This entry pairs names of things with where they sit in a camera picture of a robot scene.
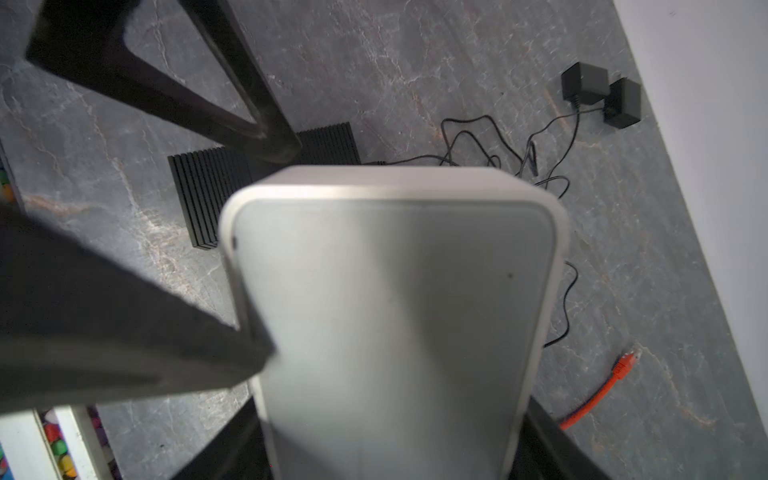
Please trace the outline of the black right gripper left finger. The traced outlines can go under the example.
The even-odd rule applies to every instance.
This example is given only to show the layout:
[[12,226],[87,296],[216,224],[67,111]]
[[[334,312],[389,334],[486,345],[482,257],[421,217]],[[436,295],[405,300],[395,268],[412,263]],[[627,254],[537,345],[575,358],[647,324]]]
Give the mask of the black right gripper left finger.
[[248,400],[216,437],[173,479],[269,479],[256,403]]

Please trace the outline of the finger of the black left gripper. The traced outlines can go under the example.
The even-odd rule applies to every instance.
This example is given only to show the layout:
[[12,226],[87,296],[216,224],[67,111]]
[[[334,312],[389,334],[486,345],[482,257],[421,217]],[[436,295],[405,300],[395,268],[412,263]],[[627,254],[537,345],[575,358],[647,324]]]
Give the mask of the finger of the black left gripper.
[[274,350],[17,209],[1,210],[1,410],[235,386]]
[[27,60],[65,80],[273,164],[288,164],[302,145],[263,78],[226,1],[184,1],[253,119],[209,102],[132,53],[124,32],[135,1],[46,1]]

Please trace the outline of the black network switch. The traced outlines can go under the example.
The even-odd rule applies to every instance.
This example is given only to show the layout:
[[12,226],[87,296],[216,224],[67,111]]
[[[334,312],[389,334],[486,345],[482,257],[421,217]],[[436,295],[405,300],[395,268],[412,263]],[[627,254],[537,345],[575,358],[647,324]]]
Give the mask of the black network switch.
[[[298,138],[293,166],[361,163],[348,122],[300,131]],[[202,250],[217,247],[220,212],[235,192],[285,168],[223,146],[171,155],[168,163],[191,244]]]

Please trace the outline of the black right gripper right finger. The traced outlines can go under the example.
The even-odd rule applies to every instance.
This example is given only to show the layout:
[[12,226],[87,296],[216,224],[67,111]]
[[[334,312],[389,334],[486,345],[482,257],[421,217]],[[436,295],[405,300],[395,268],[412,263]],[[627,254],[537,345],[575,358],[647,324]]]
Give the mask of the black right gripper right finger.
[[608,480],[609,476],[531,398],[509,479]]

